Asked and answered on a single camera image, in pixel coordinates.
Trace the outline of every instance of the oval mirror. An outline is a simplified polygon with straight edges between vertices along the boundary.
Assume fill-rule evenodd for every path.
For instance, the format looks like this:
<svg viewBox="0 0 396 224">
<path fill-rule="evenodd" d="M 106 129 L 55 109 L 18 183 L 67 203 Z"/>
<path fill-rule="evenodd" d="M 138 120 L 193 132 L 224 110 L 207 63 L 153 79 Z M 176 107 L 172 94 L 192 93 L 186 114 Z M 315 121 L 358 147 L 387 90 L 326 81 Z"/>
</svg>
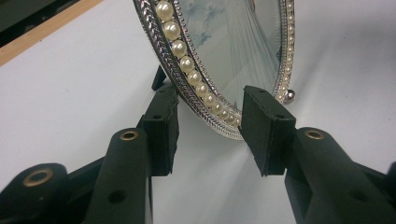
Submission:
<svg viewBox="0 0 396 224">
<path fill-rule="evenodd" d="M 134 0 L 161 67 L 214 131 L 242 139 L 244 87 L 288 101 L 293 0 Z"/>
</svg>

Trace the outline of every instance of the white surface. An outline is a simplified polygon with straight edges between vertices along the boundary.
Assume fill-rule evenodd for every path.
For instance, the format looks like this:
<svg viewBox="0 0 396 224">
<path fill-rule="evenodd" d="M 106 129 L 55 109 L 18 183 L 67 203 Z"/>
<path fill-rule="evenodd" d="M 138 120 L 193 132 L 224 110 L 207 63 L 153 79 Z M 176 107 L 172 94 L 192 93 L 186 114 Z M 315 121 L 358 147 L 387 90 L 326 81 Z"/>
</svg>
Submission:
<svg viewBox="0 0 396 224">
<path fill-rule="evenodd" d="M 352 160 L 396 161 L 396 2 L 296 2 L 287 109 L 331 133 Z M 153 96 L 157 61 L 132 1 L 105 1 L 0 68 L 0 189 L 43 162 L 68 171 L 106 152 Z M 295 223 L 282 176 L 261 178 L 244 142 L 212 132 L 184 103 L 174 173 L 154 178 L 160 223 Z"/>
</svg>

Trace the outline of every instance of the wooden edge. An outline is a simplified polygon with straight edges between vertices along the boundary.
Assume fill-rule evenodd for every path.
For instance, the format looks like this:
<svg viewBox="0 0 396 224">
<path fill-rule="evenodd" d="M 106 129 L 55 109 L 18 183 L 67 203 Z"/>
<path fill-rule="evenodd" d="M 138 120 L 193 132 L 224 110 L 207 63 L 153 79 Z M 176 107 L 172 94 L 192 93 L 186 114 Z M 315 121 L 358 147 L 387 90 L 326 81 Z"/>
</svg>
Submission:
<svg viewBox="0 0 396 224">
<path fill-rule="evenodd" d="M 0 48 L 0 66 L 11 61 L 46 36 L 57 31 L 84 12 L 95 7 L 103 0 L 79 0 L 73 6 L 65 9 L 47 21 L 44 21 L 31 31 L 9 42 Z"/>
</svg>

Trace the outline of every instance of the pearl bead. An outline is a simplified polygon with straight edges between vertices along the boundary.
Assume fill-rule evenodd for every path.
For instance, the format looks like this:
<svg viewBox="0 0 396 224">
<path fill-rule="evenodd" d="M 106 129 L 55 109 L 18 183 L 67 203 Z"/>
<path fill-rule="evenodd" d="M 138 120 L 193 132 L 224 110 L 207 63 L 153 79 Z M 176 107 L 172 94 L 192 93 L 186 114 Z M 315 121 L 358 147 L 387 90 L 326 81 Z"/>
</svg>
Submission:
<svg viewBox="0 0 396 224">
<path fill-rule="evenodd" d="M 160 1 L 155 7 L 158 17 L 163 21 L 172 20 L 174 10 L 172 5 L 166 1 Z"/>
<path fill-rule="evenodd" d="M 230 115 L 230 111 L 228 111 L 228 109 L 226 108 L 222 108 L 220 113 L 219 113 L 219 117 L 223 120 L 226 120 Z"/>
<path fill-rule="evenodd" d="M 195 92 L 197 93 L 197 96 L 204 97 L 208 92 L 207 85 L 201 82 L 197 87 L 195 87 Z"/>
<path fill-rule="evenodd" d="M 235 116 L 233 114 L 230 114 L 230 116 L 228 116 L 228 118 L 225 120 L 226 123 L 233 125 L 233 123 L 235 122 Z"/>
<path fill-rule="evenodd" d="M 215 103 L 215 101 L 216 101 L 216 97 L 213 93 L 208 93 L 204 97 L 204 105 L 207 107 L 212 106 Z"/>
<path fill-rule="evenodd" d="M 178 58 L 183 57 L 184 55 L 186 55 L 187 53 L 187 46 L 186 44 L 181 41 L 181 40 L 177 40 L 172 44 L 172 53 L 177 56 Z"/>
<path fill-rule="evenodd" d="M 238 126 L 241 126 L 241 117 L 235 116 L 235 122 L 233 123 L 233 126 L 237 128 Z"/>
<path fill-rule="evenodd" d="M 169 40 L 176 40 L 180 35 L 180 27 L 173 21 L 168 21 L 163 25 L 163 32 Z"/>
<path fill-rule="evenodd" d="M 222 110 L 222 104 L 219 101 L 216 101 L 210 110 L 213 114 L 218 115 Z"/>
<path fill-rule="evenodd" d="M 189 56 L 180 59 L 180 69 L 185 73 L 189 73 L 194 68 L 194 61 Z"/>
<path fill-rule="evenodd" d="M 192 86 L 196 86 L 201 82 L 201 75 L 197 70 L 192 70 L 187 76 L 187 82 Z"/>
</svg>

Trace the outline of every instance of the silver frame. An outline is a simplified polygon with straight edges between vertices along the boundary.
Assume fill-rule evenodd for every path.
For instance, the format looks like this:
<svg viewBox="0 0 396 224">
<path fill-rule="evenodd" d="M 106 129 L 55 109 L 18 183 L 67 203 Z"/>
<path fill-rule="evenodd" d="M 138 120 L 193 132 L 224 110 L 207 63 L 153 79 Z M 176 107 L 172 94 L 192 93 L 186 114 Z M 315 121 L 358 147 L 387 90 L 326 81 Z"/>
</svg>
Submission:
<svg viewBox="0 0 396 224">
<path fill-rule="evenodd" d="M 294 52 L 294 0 L 279 0 L 281 3 L 281 20 L 282 20 L 282 56 L 281 64 L 278 74 L 278 80 L 273 92 L 275 98 L 284 103 L 288 93 L 293 52 Z M 188 28 L 183 23 L 181 8 L 177 0 L 168 1 L 174 8 L 175 14 L 173 21 L 176 22 L 180 29 L 180 40 L 187 45 L 187 55 L 194 60 L 195 69 L 201 74 L 203 82 L 208 88 L 216 95 L 224 107 L 229 109 L 236 116 L 242 117 L 242 112 L 231 105 L 225 97 L 217 90 L 216 86 L 210 79 L 209 74 L 206 72 L 204 66 L 199 60 L 199 56 L 195 52 L 195 48 L 189 39 Z M 134 5 L 142 23 L 142 26 L 148 35 L 155 53 L 158 56 L 163 71 L 172 80 L 177 87 L 179 95 L 189 105 L 191 110 L 203 119 L 208 126 L 215 132 L 236 140 L 242 140 L 242 135 L 233 125 L 227 124 L 218 116 L 212 114 L 210 109 L 207 108 L 200 97 L 195 93 L 194 87 L 190 86 L 187 82 L 186 76 L 181 71 L 177 58 L 171 51 L 171 43 L 166 39 L 163 33 L 163 24 L 158 19 L 155 6 L 158 4 L 157 0 L 134 0 Z"/>
</svg>

